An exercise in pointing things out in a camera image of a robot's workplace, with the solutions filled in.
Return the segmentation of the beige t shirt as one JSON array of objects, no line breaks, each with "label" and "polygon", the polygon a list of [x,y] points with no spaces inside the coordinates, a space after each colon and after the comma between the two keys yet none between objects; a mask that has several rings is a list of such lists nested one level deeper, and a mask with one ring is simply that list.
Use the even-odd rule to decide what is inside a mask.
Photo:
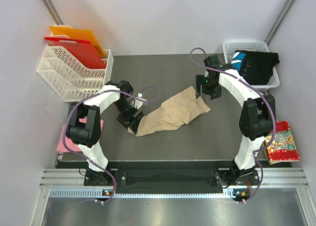
[{"label": "beige t shirt", "polygon": [[144,116],[135,136],[142,137],[159,131],[177,130],[209,111],[211,111],[210,107],[202,97],[196,97],[195,89],[190,86],[165,100],[158,109]]}]

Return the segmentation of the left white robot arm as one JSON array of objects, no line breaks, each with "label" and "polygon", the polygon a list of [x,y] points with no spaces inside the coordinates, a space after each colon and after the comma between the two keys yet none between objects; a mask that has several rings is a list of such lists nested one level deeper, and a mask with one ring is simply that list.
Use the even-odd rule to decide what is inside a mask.
[{"label": "left white robot arm", "polygon": [[133,134],[144,113],[139,109],[145,99],[139,93],[136,98],[130,97],[133,88],[128,81],[109,81],[101,91],[83,100],[74,102],[69,109],[69,122],[65,127],[65,138],[79,147],[84,154],[88,167],[86,168],[85,186],[108,186],[112,180],[112,173],[108,168],[109,161],[103,154],[99,140],[101,137],[101,114],[110,105],[115,105],[119,114],[117,121]]}]

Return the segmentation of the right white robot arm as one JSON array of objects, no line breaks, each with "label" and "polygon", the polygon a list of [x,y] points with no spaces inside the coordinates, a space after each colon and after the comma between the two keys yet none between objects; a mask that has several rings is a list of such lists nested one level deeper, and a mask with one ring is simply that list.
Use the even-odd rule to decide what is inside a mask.
[{"label": "right white robot arm", "polygon": [[254,176],[257,153],[276,121],[275,99],[253,90],[232,64],[221,64],[216,55],[206,57],[203,63],[207,68],[204,75],[196,76],[196,97],[205,94],[212,100],[217,99],[225,88],[241,106],[239,151],[228,171],[215,172],[215,179],[222,188],[240,185]]}]

